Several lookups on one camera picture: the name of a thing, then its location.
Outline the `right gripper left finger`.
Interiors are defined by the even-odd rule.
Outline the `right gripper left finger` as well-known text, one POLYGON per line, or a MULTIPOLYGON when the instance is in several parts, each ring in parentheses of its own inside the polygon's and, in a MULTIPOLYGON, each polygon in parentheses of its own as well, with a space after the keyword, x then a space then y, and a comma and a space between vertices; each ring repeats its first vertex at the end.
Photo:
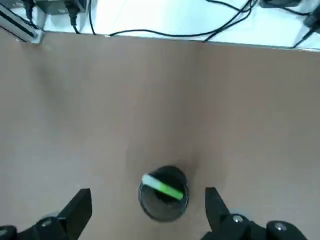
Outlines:
POLYGON ((77 240, 92 217, 92 194, 80 189, 68 204, 54 216, 40 219, 31 227, 18 232, 13 225, 0 227, 2 240, 77 240))

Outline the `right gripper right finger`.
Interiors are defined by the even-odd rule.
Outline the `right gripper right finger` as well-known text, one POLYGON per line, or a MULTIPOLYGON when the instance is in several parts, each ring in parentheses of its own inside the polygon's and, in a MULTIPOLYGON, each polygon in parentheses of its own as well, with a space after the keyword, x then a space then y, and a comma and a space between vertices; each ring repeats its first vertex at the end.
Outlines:
POLYGON ((307 240, 289 222, 272 220, 262 227, 240 213, 231 213, 215 187, 205 188, 205 213, 211 231, 203 240, 307 240))

